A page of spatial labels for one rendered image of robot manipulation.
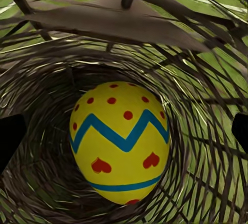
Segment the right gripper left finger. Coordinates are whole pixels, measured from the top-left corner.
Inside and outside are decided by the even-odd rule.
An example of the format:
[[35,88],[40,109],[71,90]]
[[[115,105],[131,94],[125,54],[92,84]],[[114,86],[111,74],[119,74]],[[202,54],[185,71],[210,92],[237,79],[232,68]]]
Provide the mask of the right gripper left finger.
[[23,114],[0,119],[0,175],[27,133]]

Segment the easter egg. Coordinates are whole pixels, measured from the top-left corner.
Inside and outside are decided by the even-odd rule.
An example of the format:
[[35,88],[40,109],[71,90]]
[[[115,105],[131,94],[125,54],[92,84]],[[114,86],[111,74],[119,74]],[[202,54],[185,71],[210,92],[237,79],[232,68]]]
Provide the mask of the easter egg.
[[93,87],[76,103],[70,143],[80,172],[107,200],[131,205],[156,187],[170,148],[170,125],[159,99],[134,83]]

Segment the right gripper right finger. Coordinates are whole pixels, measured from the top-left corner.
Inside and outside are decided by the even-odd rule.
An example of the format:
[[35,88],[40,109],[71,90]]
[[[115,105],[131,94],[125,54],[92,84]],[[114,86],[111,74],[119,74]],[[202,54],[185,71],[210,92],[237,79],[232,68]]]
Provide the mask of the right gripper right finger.
[[248,155],[248,115],[236,113],[231,131]]

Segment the wicker basket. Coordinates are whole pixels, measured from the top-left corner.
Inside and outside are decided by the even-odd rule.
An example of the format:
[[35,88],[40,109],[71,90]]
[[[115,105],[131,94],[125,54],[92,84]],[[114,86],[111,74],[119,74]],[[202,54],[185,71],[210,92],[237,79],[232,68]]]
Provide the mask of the wicker basket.
[[[41,218],[45,220],[44,224],[115,224],[117,222],[126,220],[123,224],[135,224],[138,221],[143,221],[143,224],[150,224],[157,214],[159,207],[161,206],[165,197],[168,198],[165,205],[158,212],[156,218],[152,222],[152,224],[158,224],[164,217],[164,221],[162,224],[173,224],[179,218],[183,218],[178,224],[182,221],[185,221],[186,224],[193,224],[194,219],[201,208],[201,214],[199,218],[198,224],[203,224],[207,215],[208,224],[214,224],[215,220],[219,217],[219,223],[223,224],[225,212],[227,206],[230,206],[230,214],[228,221],[226,224],[233,224],[233,218],[235,213],[239,214],[239,220],[237,224],[245,224],[248,222],[248,183],[246,183],[245,174],[242,166],[242,159],[248,161],[248,155],[246,152],[242,152],[239,150],[240,143],[235,141],[236,149],[228,146],[227,135],[224,130],[223,124],[223,114],[222,110],[227,114],[229,119],[233,122],[234,118],[231,110],[228,109],[227,105],[236,106],[240,114],[247,115],[242,106],[245,106],[248,111],[248,97],[245,97],[238,85],[232,80],[229,76],[219,58],[221,58],[224,62],[226,62],[230,67],[232,67],[236,72],[238,72],[242,77],[244,77],[245,81],[248,84],[248,62],[245,62],[242,58],[240,58],[237,54],[237,51],[246,56],[248,59],[248,47],[243,44],[242,37],[248,36],[248,20],[243,20],[236,14],[232,12],[237,11],[240,13],[248,14],[248,9],[225,5],[219,3],[215,0],[196,0],[204,3],[211,4],[219,8],[223,13],[225,13],[228,17],[231,18],[225,19],[221,17],[215,17],[212,15],[200,13],[197,11],[193,11],[187,6],[181,4],[176,0],[88,0],[88,1],[78,1],[78,0],[51,0],[62,3],[72,3],[73,5],[68,6],[60,6],[51,3],[42,2],[42,0],[12,0],[12,2],[7,5],[0,7],[0,14],[5,12],[7,9],[18,5],[20,7],[20,11],[15,13],[9,19],[1,19],[0,20],[0,32],[4,29],[8,29],[8,25],[18,23],[17,26],[13,30],[11,30],[4,37],[0,38],[0,51],[4,49],[6,46],[11,46],[14,44],[22,43],[16,49],[12,51],[7,51],[0,54],[8,53],[6,56],[0,57],[0,61],[3,59],[7,59],[10,57],[16,57],[19,55],[35,52],[30,55],[13,58],[10,60],[5,60],[0,62],[0,110],[3,110],[0,115],[0,119],[13,116],[16,114],[23,114],[24,118],[26,117],[27,110],[30,106],[45,92],[46,95],[33,107],[30,111],[30,115],[28,116],[26,126],[27,133],[22,141],[25,142],[25,150],[23,149],[23,143],[21,142],[20,153],[22,159],[22,165],[20,165],[18,150],[13,154],[10,159],[8,165],[0,175],[0,189],[2,189],[7,198],[5,198],[0,193],[0,198],[4,200],[4,202],[11,208],[11,213],[6,210],[1,202],[0,202],[0,211],[2,211],[6,217],[5,222],[2,221],[0,217],[0,224],[20,224],[15,216],[20,217],[26,224],[29,224],[28,221],[31,221],[35,224],[42,224],[37,222],[33,216]],[[156,6],[161,7],[169,14],[174,16],[175,19],[166,18],[145,2],[149,2]],[[248,0],[246,0],[248,3]],[[188,18],[194,19],[198,21],[200,24],[195,24],[191,22]],[[30,26],[19,34],[16,33],[20,28],[22,28],[27,23],[31,22]],[[181,22],[188,27],[195,30],[197,33],[187,32],[177,26],[175,23]],[[218,27],[213,24],[217,23],[225,26],[228,31],[223,28]],[[203,31],[199,26],[207,28],[215,34],[215,37],[212,37],[207,32]],[[33,37],[31,37],[33,36]],[[31,37],[29,39],[17,40],[19,38]],[[23,47],[25,44],[30,41],[42,37],[45,42],[36,43],[34,45]],[[205,41],[200,42],[196,37],[203,38]],[[43,40],[42,39],[42,40]],[[13,40],[12,42],[2,43],[7,40]],[[92,41],[92,42],[81,42],[83,40]],[[84,48],[85,46],[96,45],[99,46],[101,44],[106,44],[107,46],[96,47],[93,49]],[[157,44],[163,44],[165,47],[158,46]],[[231,47],[231,50],[228,49],[225,44],[228,44]],[[139,57],[133,51],[130,51],[125,46],[129,46],[132,49],[136,50],[137,53],[144,55],[145,57]],[[179,53],[175,51],[172,46],[181,49],[182,52]],[[156,50],[145,49],[144,47],[153,47]],[[215,52],[215,48],[221,48],[225,53],[229,54],[240,68],[238,70],[236,67],[232,66],[229,62],[223,59]],[[15,51],[20,51],[23,49],[27,49],[23,52],[12,54]],[[151,59],[145,53],[141,52],[139,49],[146,50],[152,54],[152,56],[157,56],[153,52],[159,52],[165,56],[165,60],[162,60],[162,56],[157,56],[161,60]],[[135,56],[132,56],[125,51],[131,52]],[[175,52],[176,55],[168,53],[166,50]],[[203,52],[207,52],[213,54],[219,63],[220,67],[226,74],[224,76],[222,73],[214,69],[204,58]],[[197,54],[201,54],[205,59],[198,57]],[[149,55],[149,54],[148,54]],[[195,65],[196,70],[189,67],[185,60],[189,61],[191,64]],[[166,65],[175,64],[179,67],[179,70],[182,71],[187,77],[188,81],[184,78],[181,78],[176,73],[173,73],[169,69],[166,68]],[[175,67],[175,66],[174,66]],[[207,73],[204,67],[208,68],[212,71],[216,77],[215,79],[210,73]],[[169,82],[161,77],[156,68],[163,71],[165,77],[169,80]],[[177,68],[177,67],[175,67]],[[63,84],[56,85],[66,85],[63,88],[69,87],[73,85],[72,88],[64,90],[60,93],[51,95],[48,90],[54,88],[47,88],[50,84],[56,81],[61,76],[69,76],[71,79]],[[198,82],[204,90],[196,87],[189,77]],[[227,95],[223,90],[221,90],[218,86],[216,86],[211,79],[217,80],[222,84],[230,98],[222,98],[220,93]],[[220,78],[228,81],[240,98],[235,98],[228,91],[227,87],[222,83]],[[154,80],[156,78],[161,84],[162,90],[159,87],[159,84]],[[85,79],[101,79],[100,82],[89,82],[89,83],[107,83],[103,82],[103,79],[110,81],[124,81],[130,82],[134,84],[138,84],[149,91],[151,91],[162,103],[170,125],[170,148],[169,155],[166,163],[165,170],[162,174],[162,177],[156,187],[150,192],[150,194],[145,197],[142,201],[131,204],[131,205],[120,205],[115,204],[110,209],[109,205],[113,204],[113,202],[107,200],[103,196],[91,196],[85,197],[88,195],[97,194],[98,192],[92,187],[89,188],[81,188],[78,184],[81,185],[89,185],[87,180],[83,180],[80,177],[83,174],[80,172],[79,166],[73,156],[71,143],[70,143],[70,132],[67,132],[67,140],[65,141],[66,131],[62,140],[58,140],[59,135],[64,128],[65,124],[70,122],[71,114],[66,115],[66,112],[73,111],[76,103],[68,105],[62,108],[64,105],[68,104],[74,98],[81,97],[82,95],[76,95],[67,99],[67,96],[70,96],[77,91],[85,91],[86,90],[76,90],[77,87],[96,87],[97,85],[75,85],[78,81],[83,81]],[[179,85],[176,80],[182,83],[186,88],[183,88]],[[16,82],[17,81],[17,82]],[[5,90],[16,82],[5,94]],[[47,89],[46,89],[47,88]],[[61,88],[61,89],[63,89]],[[210,90],[214,97],[210,95],[206,91],[207,88]],[[61,90],[60,89],[60,90]],[[72,89],[75,89],[74,92],[56,98]],[[209,98],[205,98],[204,95],[198,91],[206,93]],[[241,89],[241,90],[240,90]],[[244,90],[243,90],[244,91]],[[244,91],[245,92],[245,91]],[[20,95],[20,96],[19,96]],[[228,97],[227,95],[227,97]],[[8,107],[9,103],[12,102],[17,96],[19,96],[15,103]],[[53,102],[52,102],[53,101]],[[52,102],[52,103],[51,103]],[[50,104],[51,103],[51,104]],[[193,109],[191,103],[194,103],[198,119],[193,113]],[[49,105],[50,104],[50,105]],[[48,112],[47,109],[52,105],[55,106]],[[166,104],[171,109],[170,113],[172,118],[167,113]],[[221,124],[215,116],[214,105],[217,105],[220,111]],[[49,106],[48,106],[49,105]],[[43,110],[46,106],[48,106],[45,110]],[[206,120],[202,117],[202,115],[198,111],[198,107],[201,109],[203,114],[206,117]],[[196,169],[194,175],[188,171],[189,161],[191,158],[191,151],[189,147],[189,141],[187,143],[187,149],[185,149],[183,135],[178,119],[178,112],[176,108],[182,115],[182,119],[185,119],[188,125],[190,143],[193,149],[193,154],[196,159]],[[53,115],[60,109],[57,115],[51,120]],[[34,121],[37,115],[43,110],[40,114],[34,129],[31,132],[30,137],[28,138]],[[213,123],[210,121],[208,114],[212,117]],[[56,130],[53,134],[51,141],[49,141],[49,137],[55,127],[52,128],[48,136],[50,123],[55,120],[60,114],[60,116],[66,116],[65,119],[60,122],[57,127],[65,122],[65,124],[59,129],[57,141],[54,141]],[[40,138],[37,140],[38,130],[44,122],[45,118],[51,116],[48,121],[45,123],[44,129],[41,133]],[[195,128],[190,123],[188,116],[193,121]],[[203,128],[200,124],[199,116],[203,119],[205,125],[208,129],[208,139],[204,139]],[[180,117],[180,116],[179,116]],[[60,119],[59,118],[59,119]],[[181,117],[180,117],[181,118]],[[59,120],[58,119],[58,120]],[[183,120],[182,120],[183,121]],[[202,133],[202,138],[198,137],[197,126],[195,121],[197,121],[200,131]],[[183,121],[184,123],[184,121]],[[185,124],[185,123],[184,123]],[[210,124],[213,126],[215,134],[211,131]],[[222,145],[220,143],[219,134],[216,129],[216,124],[222,130],[224,136],[224,143]],[[56,127],[56,128],[57,128]],[[191,129],[195,132],[195,136],[192,135]],[[228,139],[229,140],[229,139]],[[31,163],[28,164],[28,145],[30,142],[34,141],[34,153],[36,143],[39,143],[40,147],[40,160],[35,162],[34,155],[30,150]],[[195,142],[198,141],[199,151],[198,156],[196,155]],[[202,142],[205,147],[205,155],[204,159],[202,157]],[[48,151],[48,144],[51,144],[51,154]],[[67,153],[63,154],[64,144],[67,145]],[[60,144],[59,146],[59,155],[56,152],[55,144]],[[239,145],[238,145],[239,144]],[[209,156],[207,152],[207,145],[210,148],[211,154],[211,162],[209,162]],[[46,159],[44,158],[44,151],[46,146]],[[243,147],[240,145],[243,149]],[[176,154],[173,157],[174,149],[176,150]],[[220,164],[217,169],[216,158],[215,158],[215,150],[218,150]],[[179,153],[181,154],[181,163],[179,164]],[[226,152],[228,159],[228,171],[225,171],[224,165],[224,155],[223,152]],[[68,158],[68,155],[72,155],[73,160]],[[67,156],[67,161],[64,156]],[[237,156],[239,160],[239,172],[237,176],[237,180],[235,180],[234,168],[233,168],[233,157]],[[59,161],[58,157],[61,157],[65,162],[68,162],[66,166],[63,166]],[[199,160],[202,157],[202,167],[199,172]],[[207,163],[209,167],[208,176],[206,178],[205,172],[205,159],[207,158]],[[51,167],[45,162],[48,160]],[[57,173],[53,160],[56,162],[57,166],[60,168],[60,172]],[[41,163],[45,174],[40,170],[37,166],[37,163]],[[173,179],[175,165],[177,164],[177,173],[175,178]],[[31,169],[31,165],[33,165],[39,179],[36,177],[34,172]],[[169,172],[169,169],[172,165],[172,172],[170,174],[170,184],[168,188],[165,190],[164,186],[167,183],[166,174]],[[71,168],[74,166],[76,170]],[[71,168],[72,172],[68,170]],[[29,173],[32,175],[38,187],[33,189],[29,181],[27,180],[23,168],[26,168]],[[216,173],[216,182],[215,187],[213,188],[213,179],[212,179],[212,171],[215,169]],[[50,178],[49,172],[53,175]],[[224,189],[223,193],[220,194],[221,188],[219,184],[220,172],[222,170],[222,174],[224,177]],[[64,173],[67,172],[71,175],[69,179],[67,175]],[[180,183],[177,185],[178,177],[180,174]],[[63,173],[66,177],[60,178],[59,175]],[[205,175],[205,180],[203,181],[203,173]],[[189,178],[193,178],[193,185],[190,192],[187,194],[187,188],[182,199],[181,206],[178,207],[178,201],[181,195],[181,192],[184,188],[186,175],[189,175]],[[242,184],[243,184],[243,193],[244,200],[242,207],[236,205],[236,198],[239,201],[238,197],[238,184],[239,184],[239,175],[241,174]],[[73,178],[80,180],[83,183],[78,183]],[[188,178],[188,183],[189,183]],[[59,183],[55,182],[54,179],[57,179]],[[27,189],[26,183],[32,188],[32,192],[29,192]],[[166,180],[166,183],[164,184]],[[212,186],[210,186],[210,180],[212,181]],[[235,186],[234,198],[232,201],[228,199],[229,188],[231,181],[233,181]],[[51,185],[51,182],[62,187],[64,190],[57,201],[55,201],[54,207],[48,205],[38,194],[37,191],[39,189],[43,189],[48,195],[49,193],[46,191],[53,192],[57,194],[54,188]],[[169,191],[173,183],[175,182],[175,187],[172,195],[169,195]],[[74,187],[69,186],[71,183]],[[187,183],[187,187],[188,187]],[[194,200],[194,213],[191,219],[188,221],[187,216],[190,211],[190,203],[192,199],[192,194],[195,189],[196,184],[197,192],[196,198]],[[164,184],[164,186],[163,186]],[[199,194],[202,189],[204,190],[204,198],[202,202],[198,205]],[[63,197],[65,190],[72,192],[75,195],[66,195],[72,196],[73,198],[65,198]],[[75,191],[93,191],[93,193],[88,194],[78,194]],[[174,195],[176,192],[178,193],[178,198],[176,202],[174,201]],[[157,201],[161,193],[163,197]],[[203,217],[205,202],[208,193],[211,192],[213,194],[211,206]],[[34,194],[37,194],[41,199],[36,197]],[[49,195],[50,196],[50,195]],[[35,202],[31,197],[39,200],[46,206],[51,209]],[[50,196],[51,197],[51,196]],[[60,201],[61,197],[65,198],[69,201]],[[154,205],[146,210],[149,204],[155,199]],[[52,198],[52,197],[51,197]],[[219,198],[221,200],[220,208],[216,215],[214,215],[216,200]],[[53,199],[53,198],[52,198]],[[184,205],[188,202],[188,211],[187,216],[183,214]],[[167,205],[169,203],[173,204],[173,207],[164,215]],[[193,204],[194,204],[193,203]],[[61,209],[56,207],[57,204],[65,207],[65,209]],[[145,216],[149,214],[153,208],[156,206],[156,210],[149,220],[148,223],[145,220]],[[106,206],[106,213],[97,214],[97,215],[84,215],[84,213],[99,213],[99,211],[95,211],[96,209],[101,209]],[[19,211],[19,207],[21,207],[22,211],[24,211],[30,218],[26,219]],[[171,212],[176,207],[177,213],[173,216],[173,218],[168,221]],[[68,210],[79,214],[79,216],[71,216],[65,213],[62,210]],[[33,216],[32,216],[33,215]]]

